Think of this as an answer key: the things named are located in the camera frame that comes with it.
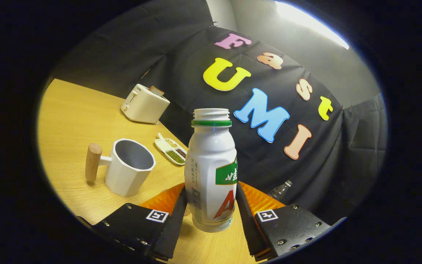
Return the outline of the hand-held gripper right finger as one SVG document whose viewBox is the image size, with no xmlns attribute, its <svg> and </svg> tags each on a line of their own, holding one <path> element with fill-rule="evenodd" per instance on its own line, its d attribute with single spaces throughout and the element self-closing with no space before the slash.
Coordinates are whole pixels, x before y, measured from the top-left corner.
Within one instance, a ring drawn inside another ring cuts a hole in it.
<svg viewBox="0 0 422 264">
<path fill-rule="evenodd" d="M 295 253 L 331 229 L 302 206 L 284 205 L 241 181 L 236 201 L 249 253 L 257 262 Z"/>
</svg>

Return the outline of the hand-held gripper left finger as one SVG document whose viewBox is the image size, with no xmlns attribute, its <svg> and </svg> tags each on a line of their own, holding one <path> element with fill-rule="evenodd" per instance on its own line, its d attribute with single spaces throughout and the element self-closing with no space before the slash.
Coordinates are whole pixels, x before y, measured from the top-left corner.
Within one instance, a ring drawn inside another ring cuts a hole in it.
<svg viewBox="0 0 422 264">
<path fill-rule="evenodd" d="M 141 205 L 125 203 L 92 229 L 135 254 L 168 261 L 174 256 L 186 202 L 184 184 L 177 184 Z"/>
</svg>

